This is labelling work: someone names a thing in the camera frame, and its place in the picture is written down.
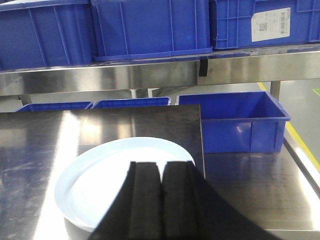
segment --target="blue storage bin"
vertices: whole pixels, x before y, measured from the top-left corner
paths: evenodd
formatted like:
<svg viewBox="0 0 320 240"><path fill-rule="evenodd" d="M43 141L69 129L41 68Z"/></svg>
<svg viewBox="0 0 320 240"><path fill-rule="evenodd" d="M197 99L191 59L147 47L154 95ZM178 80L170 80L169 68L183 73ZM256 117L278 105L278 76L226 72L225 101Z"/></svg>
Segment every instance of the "blue storage bin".
<svg viewBox="0 0 320 240"><path fill-rule="evenodd" d="M82 65L97 53L89 0L15 0L0 4L3 70Z"/></svg>
<svg viewBox="0 0 320 240"><path fill-rule="evenodd" d="M211 0L214 49L320 41L320 0Z"/></svg>
<svg viewBox="0 0 320 240"><path fill-rule="evenodd" d="M205 153L280 152L289 115L265 91L178 96L199 104Z"/></svg>
<svg viewBox="0 0 320 240"><path fill-rule="evenodd" d="M92 0L96 61L212 52L208 0Z"/></svg>
<svg viewBox="0 0 320 240"><path fill-rule="evenodd" d="M171 103L170 97L147 97L133 99L111 99L101 100L93 107L94 109L147 107L147 106L168 106Z"/></svg>
<svg viewBox="0 0 320 240"><path fill-rule="evenodd" d="M74 110L74 109L90 109L93 103L91 101L78 102L55 102L55 103L31 103L24 105L16 112L37 112L49 110Z"/></svg>

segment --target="white paper plate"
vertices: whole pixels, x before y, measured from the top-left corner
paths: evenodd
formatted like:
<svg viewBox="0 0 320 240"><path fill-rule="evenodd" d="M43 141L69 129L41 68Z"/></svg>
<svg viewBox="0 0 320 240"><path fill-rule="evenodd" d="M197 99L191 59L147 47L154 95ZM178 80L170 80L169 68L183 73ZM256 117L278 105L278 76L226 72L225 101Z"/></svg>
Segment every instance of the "white paper plate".
<svg viewBox="0 0 320 240"><path fill-rule="evenodd" d="M180 145L154 137L110 141L81 154L59 177L54 197L65 218L92 232L124 180L130 162L156 162L160 176L167 162L193 161Z"/></svg>

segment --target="gray floor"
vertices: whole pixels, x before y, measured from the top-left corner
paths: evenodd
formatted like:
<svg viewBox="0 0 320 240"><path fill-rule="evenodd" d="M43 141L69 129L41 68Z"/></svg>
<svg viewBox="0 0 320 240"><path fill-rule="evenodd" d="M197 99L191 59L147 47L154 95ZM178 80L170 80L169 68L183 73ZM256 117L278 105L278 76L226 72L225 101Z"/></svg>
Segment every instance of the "gray floor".
<svg viewBox="0 0 320 240"><path fill-rule="evenodd" d="M283 81L280 90L280 103L291 116L291 123L302 140L306 143L315 158L320 161L320 96L313 89L320 89L320 79L303 81ZM181 88L156 89L154 96L169 96L171 104L176 103L178 95L219 92L259 91L257 83L225 84L212 86L195 86ZM34 94L31 96L33 103L77 102L103 99L131 98L132 92L123 91L99 91L82 93L52 93ZM0 98L0 112L15 112L22 107L22 102L17 97Z"/></svg>

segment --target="metal shelf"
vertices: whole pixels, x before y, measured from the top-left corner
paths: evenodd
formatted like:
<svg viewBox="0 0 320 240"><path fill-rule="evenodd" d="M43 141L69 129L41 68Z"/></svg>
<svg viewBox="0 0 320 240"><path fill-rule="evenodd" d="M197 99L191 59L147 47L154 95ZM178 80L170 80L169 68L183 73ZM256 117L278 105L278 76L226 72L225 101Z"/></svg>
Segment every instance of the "metal shelf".
<svg viewBox="0 0 320 240"><path fill-rule="evenodd" d="M317 79L319 59L317 43L18 69L0 72L0 96Z"/></svg>

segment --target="metal tabletop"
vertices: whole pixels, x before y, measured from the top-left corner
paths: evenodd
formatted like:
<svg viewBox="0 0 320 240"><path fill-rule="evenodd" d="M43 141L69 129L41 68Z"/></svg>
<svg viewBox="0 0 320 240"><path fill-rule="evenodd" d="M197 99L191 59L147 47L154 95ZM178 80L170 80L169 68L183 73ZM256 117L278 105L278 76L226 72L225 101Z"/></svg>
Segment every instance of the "metal tabletop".
<svg viewBox="0 0 320 240"><path fill-rule="evenodd" d="M210 153L203 164L197 106L1 113L0 122L1 240L85 240L56 207L55 182L79 154L132 136L183 146L214 189L264 229L320 239L319 172L290 136L280 153Z"/></svg>
<svg viewBox="0 0 320 240"><path fill-rule="evenodd" d="M56 206L55 182L78 155L100 144L166 139L203 170L197 105L0 113L0 123L1 240L80 240Z"/></svg>

